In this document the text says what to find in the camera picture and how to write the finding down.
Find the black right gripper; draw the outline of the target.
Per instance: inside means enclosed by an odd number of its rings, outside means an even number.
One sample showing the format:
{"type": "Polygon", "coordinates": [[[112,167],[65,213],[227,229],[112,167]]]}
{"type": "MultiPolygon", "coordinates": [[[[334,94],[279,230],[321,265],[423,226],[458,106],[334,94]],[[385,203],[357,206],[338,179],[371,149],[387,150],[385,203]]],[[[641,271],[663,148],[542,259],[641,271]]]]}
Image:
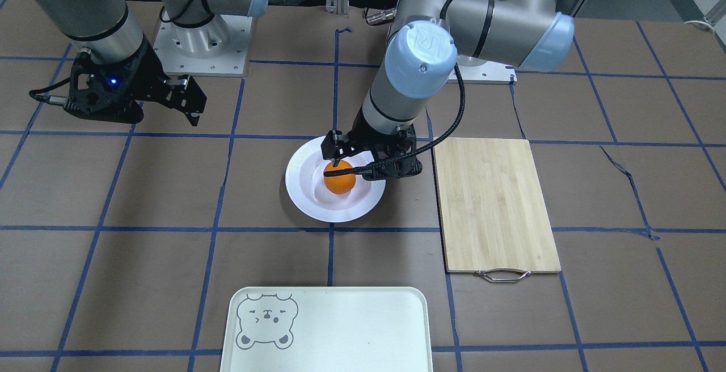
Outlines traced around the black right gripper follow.
{"type": "Polygon", "coordinates": [[[90,54],[78,54],[71,67],[69,98],[62,107],[81,119],[140,123],[140,101],[177,110],[197,127],[207,96],[191,75],[176,80],[166,75],[153,47],[143,43],[116,64],[96,64],[90,54]]]}

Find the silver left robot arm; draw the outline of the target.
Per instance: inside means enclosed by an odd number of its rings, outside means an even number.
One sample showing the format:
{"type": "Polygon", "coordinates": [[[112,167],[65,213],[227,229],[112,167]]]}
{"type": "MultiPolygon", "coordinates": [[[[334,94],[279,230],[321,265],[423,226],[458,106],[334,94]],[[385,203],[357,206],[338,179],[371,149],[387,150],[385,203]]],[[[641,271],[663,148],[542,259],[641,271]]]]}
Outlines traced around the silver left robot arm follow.
{"type": "Polygon", "coordinates": [[[569,52],[573,19],[558,0],[398,0],[383,62],[361,103],[352,129],[330,131],[322,158],[337,164],[370,152],[373,161],[348,173],[367,181],[418,175],[420,153],[414,120],[454,73],[461,99],[449,129],[461,122],[465,87],[457,57],[492,60],[518,70],[552,71],[569,52]]]}

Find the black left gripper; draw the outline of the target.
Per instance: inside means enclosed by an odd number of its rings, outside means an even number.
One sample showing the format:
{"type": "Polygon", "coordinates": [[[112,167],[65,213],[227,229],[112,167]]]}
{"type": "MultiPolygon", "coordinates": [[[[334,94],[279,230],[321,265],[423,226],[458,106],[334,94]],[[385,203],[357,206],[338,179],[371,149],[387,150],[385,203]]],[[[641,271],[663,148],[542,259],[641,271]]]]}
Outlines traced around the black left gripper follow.
{"type": "Polygon", "coordinates": [[[364,166],[342,170],[346,175],[360,175],[363,180],[389,180],[419,175],[423,170],[417,159],[414,126],[397,134],[383,134],[368,124],[356,124],[348,134],[331,130],[321,144],[322,158],[329,160],[325,171],[337,171],[346,157],[370,152],[373,161],[364,166]]]}

